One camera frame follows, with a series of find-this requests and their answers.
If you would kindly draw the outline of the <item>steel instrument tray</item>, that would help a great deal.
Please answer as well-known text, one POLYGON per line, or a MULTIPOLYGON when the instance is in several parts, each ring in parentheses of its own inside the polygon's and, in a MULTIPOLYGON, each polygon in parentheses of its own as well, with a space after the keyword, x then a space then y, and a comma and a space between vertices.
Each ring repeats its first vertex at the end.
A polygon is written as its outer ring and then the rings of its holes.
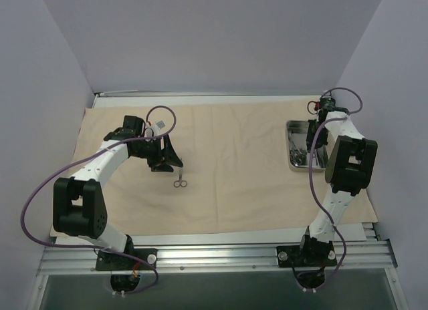
POLYGON ((315 150, 314 155, 310 156, 310 150, 306 146, 306 135, 308 130, 308 122, 300 120, 290 120, 286 122, 286 146, 288 151, 288 163, 291 170, 294 172, 307 172, 309 169, 310 158, 312 159, 312 169, 313 172, 323 172, 325 171, 326 164, 328 162, 328 151, 327 147, 323 146, 315 150), (303 148, 307 151, 306 163, 295 167, 290 162, 290 143, 288 140, 288 134, 292 133, 292 138, 295 145, 298 148, 303 148))

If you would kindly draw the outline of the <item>steel surgical forceps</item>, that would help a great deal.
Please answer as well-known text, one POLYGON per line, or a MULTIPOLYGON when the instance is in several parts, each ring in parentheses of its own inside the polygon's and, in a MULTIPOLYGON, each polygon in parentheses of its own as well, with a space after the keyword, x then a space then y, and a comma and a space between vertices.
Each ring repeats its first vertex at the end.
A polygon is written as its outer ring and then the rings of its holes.
POLYGON ((290 143, 290 162, 293 166, 299 167, 306 163, 307 151, 303 148, 298 148, 292 138, 292 133, 288 134, 290 143))

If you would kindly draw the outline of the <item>steel surgical scissors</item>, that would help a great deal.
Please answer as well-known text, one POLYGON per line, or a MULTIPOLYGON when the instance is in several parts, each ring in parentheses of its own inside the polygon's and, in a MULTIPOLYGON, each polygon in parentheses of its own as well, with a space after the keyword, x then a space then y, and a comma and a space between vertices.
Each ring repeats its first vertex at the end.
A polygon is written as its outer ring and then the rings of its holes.
POLYGON ((185 188, 187 185, 187 181, 183 178, 183 169, 179 168, 179 176, 178 179, 173 182, 173 186, 175 188, 185 188))

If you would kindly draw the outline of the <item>beige cloth wrap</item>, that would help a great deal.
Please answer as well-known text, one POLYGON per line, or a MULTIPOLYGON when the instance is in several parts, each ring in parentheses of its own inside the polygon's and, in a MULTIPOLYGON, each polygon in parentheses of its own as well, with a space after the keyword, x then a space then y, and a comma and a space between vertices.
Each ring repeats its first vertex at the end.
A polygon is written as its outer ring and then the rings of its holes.
POLYGON ((318 214, 324 175, 291 170, 286 123, 308 120, 307 100, 86 110, 74 159, 99 149, 125 116, 163 121, 182 159, 178 174, 129 158, 103 188, 108 222, 128 235, 187 235, 300 228, 318 214))

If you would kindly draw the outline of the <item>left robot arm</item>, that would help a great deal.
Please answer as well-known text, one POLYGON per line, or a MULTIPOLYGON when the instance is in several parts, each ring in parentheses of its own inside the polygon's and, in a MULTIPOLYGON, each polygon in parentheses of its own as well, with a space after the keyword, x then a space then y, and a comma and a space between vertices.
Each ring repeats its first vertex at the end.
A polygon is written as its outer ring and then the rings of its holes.
POLYGON ((54 182, 53 229, 112 251, 111 262, 128 269, 135 260, 132 239, 108 223, 103 187, 131 157, 146 160, 153 172, 173 172, 183 162, 165 123, 148 123, 137 116, 125 116, 121 127, 105 135, 96 153, 69 178, 54 182))

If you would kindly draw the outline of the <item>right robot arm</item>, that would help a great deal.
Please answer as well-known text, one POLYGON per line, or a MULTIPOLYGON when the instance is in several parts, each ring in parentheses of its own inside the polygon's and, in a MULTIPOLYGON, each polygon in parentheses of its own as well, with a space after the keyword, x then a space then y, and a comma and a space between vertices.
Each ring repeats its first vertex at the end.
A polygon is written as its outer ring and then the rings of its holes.
POLYGON ((357 130, 350 112, 336 106, 334 98, 320 98, 315 111, 317 118, 308 121, 306 145, 309 154, 313 156, 317 149, 327 145, 329 136, 334 140, 334 147, 324 172, 328 185, 326 196, 322 202, 314 199, 320 212, 297 248, 297 257, 305 265, 329 255, 337 224, 346 207, 371 181, 378 151, 378 143, 357 130))

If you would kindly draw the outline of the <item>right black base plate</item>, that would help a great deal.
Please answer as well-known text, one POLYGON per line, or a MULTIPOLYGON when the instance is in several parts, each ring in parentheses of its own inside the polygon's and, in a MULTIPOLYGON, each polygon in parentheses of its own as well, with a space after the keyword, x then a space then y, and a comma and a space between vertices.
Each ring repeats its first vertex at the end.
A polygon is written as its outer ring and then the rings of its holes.
POLYGON ((298 245, 277 246, 276 255, 280 268, 333 267, 338 263, 335 256, 329 258, 329 253, 305 251, 298 245))

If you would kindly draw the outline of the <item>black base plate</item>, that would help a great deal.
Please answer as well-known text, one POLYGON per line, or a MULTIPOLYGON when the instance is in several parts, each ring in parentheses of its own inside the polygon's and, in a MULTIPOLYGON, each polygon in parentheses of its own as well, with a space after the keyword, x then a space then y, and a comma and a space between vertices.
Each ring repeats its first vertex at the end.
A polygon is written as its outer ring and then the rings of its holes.
POLYGON ((329 258, 329 253, 305 251, 298 245, 277 246, 276 255, 280 268, 333 267, 338 263, 335 256, 329 258))
POLYGON ((143 260, 136 261, 129 257, 122 257, 106 251, 98 251, 95 269, 97 271, 130 271, 130 270, 150 270, 156 267, 157 249, 137 248, 134 250, 134 256, 143 260))

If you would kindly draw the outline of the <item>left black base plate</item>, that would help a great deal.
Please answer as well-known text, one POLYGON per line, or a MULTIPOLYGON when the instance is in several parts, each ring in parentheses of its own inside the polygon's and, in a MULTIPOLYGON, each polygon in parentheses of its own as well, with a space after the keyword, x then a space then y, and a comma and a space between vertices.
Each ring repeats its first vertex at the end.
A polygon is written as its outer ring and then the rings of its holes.
POLYGON ((156 267, 157 249, 137 248, 134 250, 134 256, 143 260, 136 261, 129 257, 122 257, 106 251, 98 251, 95 269, 97 271, 130 271, 130 270, 150 270, 156 267))

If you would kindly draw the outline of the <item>aluminium front rail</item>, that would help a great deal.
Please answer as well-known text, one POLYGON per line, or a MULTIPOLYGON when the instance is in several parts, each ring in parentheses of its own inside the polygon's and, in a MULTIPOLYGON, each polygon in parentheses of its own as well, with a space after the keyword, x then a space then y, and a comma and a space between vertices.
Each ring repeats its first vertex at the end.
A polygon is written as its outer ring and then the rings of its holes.
MULTIPOLYGON (((287 271, 278 265, 275 244, 157 246, 159 274, 287 271)), ((387 241, 351 242, 342 270, 390 269, 397 266, 387 241)), ((129 275, 130 270, 97 271, 92 250, 46 249, 38 275, 129 275)))

